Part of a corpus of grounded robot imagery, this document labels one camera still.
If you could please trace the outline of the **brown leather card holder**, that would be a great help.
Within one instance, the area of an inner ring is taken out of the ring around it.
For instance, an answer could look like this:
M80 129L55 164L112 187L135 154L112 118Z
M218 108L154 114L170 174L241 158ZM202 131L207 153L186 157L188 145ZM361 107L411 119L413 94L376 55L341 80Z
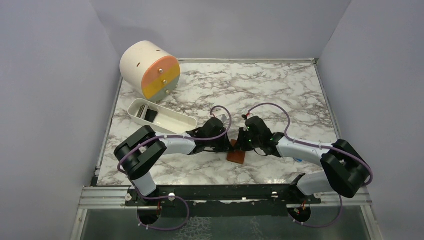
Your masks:
M237 140L232 139L230 144L232 145L233 150L227 153L226 160L228 162L243 165L245 162L246 152L241 149Z

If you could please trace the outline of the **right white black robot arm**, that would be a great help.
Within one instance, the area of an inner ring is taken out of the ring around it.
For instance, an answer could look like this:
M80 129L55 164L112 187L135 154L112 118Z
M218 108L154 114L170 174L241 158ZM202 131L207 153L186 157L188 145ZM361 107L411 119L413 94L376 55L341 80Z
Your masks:
M289 199L296 204L325 192L353 198L372 178L369 165L347 141L339 139L325 145L293 139L287 133L271 132L258 116L248 118L239 128L234 148L243 152L261 149L265 156L299 159L321 167L322 172L302 173L289 185Z

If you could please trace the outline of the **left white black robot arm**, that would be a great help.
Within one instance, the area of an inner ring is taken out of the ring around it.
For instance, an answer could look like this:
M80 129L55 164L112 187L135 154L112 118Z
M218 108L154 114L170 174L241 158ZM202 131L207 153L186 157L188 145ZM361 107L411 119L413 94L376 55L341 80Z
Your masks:
M234 150L229 140L228 130L223 122L212 117L204 126L180 134L156 132L145 125L118 145L113 154L136 187L138 199L144 205L152 205L157 200L157 185L150 170L163 155L195 155L210 149L213 153L226 153Z

